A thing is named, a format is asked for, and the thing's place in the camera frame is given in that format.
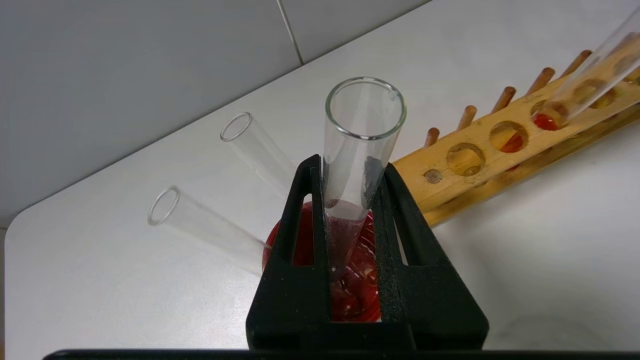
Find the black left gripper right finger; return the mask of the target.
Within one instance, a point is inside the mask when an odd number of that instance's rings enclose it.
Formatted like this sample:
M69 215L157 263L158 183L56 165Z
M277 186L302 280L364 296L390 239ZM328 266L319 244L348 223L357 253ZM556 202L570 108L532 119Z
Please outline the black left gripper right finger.
M416 350L482 349L489 321L391 164L372 212L382 321Z

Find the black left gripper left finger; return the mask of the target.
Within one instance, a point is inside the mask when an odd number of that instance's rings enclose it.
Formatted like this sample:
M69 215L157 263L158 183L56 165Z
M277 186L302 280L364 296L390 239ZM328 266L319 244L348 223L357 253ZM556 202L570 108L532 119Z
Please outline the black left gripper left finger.
M320 155L300 162L278 222L274 244L246 317L252 351L289 351L330 321L329 260L322 198ZM314 262L295 266L303 203L311 195Z

